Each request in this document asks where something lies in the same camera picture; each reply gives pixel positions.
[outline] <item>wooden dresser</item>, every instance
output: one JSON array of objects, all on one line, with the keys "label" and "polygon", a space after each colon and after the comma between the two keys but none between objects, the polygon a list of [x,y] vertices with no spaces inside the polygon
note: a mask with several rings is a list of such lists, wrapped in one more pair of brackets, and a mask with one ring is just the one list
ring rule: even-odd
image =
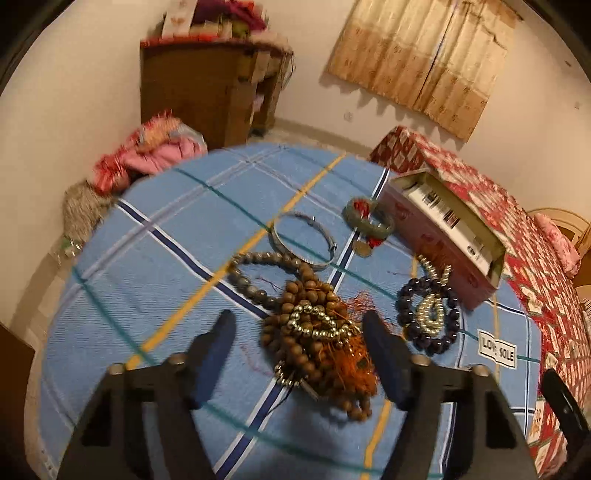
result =
[{"label": "wooden dresser", "polygon": [[210,150],[244,144],[251,129],[273,126],[290,55],[232,42],[142,45],[141,120],[171,109]]}]

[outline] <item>curtain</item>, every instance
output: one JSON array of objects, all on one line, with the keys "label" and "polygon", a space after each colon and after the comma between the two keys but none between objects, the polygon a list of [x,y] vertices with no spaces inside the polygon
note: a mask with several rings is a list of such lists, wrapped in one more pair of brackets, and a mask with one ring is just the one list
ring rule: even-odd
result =
[{"label": "curtain", "polygon": [[327,71],[468,140],[516,21],[501,0],[358,0]]}]

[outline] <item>green bangle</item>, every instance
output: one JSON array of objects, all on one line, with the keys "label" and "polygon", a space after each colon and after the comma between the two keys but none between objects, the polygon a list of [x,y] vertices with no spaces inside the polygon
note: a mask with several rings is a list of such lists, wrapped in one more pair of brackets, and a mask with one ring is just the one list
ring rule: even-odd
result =
[{"label": "green bangle", "polygon": [[[353,205],[358,201],[366,202],[369,205],[369,213],[377,216],[382,223],[372,223],[369,218],[361,217],[361,213]],[[377,240],[386,240],[388,235],[394,231],[394,220],[379,207],[377,200],[362,197],[352,198],[343,209],[343,217],[352,229],[357,229],[363,235]]]}]

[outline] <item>red patterned bedsheet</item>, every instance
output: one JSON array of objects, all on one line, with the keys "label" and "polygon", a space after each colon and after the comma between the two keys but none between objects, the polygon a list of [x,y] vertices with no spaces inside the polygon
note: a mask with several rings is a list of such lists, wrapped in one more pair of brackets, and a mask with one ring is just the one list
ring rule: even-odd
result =
[{"label": "red patterned bedsheet", "polygon": [[[506,248],[504,274],[541,331],[540,369],[554,367],[581,408],[591,381],[591,352],[582,310],[572,282],[556,254],[515,198],[457,155],[406,127],[396,127],[369,160],[405,173],[431,167],[497,233]],[[538,393],[528,435],[539,473],[564,459],[564,436],[555,415]]]}]

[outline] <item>screw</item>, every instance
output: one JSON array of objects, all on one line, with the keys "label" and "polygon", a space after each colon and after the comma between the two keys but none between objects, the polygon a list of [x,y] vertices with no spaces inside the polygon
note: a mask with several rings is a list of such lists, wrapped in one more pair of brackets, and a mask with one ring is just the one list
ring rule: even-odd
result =
[{"label": "screw", "polygon": [[125,372],[124,364],[113,364],[109,367],[109,375],[121,375]]},{"label": "screw", "polygon": [[168,357],[168,363],[171,365],[184,365],[186,360],[186,353],[173,353],[171,356]]},{"label": "screw", "polygon": [[473,365],[472,371],[479,377],[488,377],[491,374],[486,365]]},{"label": "screw", "polygon": [[431,363],[431,359],[429,357],[425,355],[419,355],[418,353],[411,355],[410,361],[415,365],[421,365],[422,367],[426,367]]}]

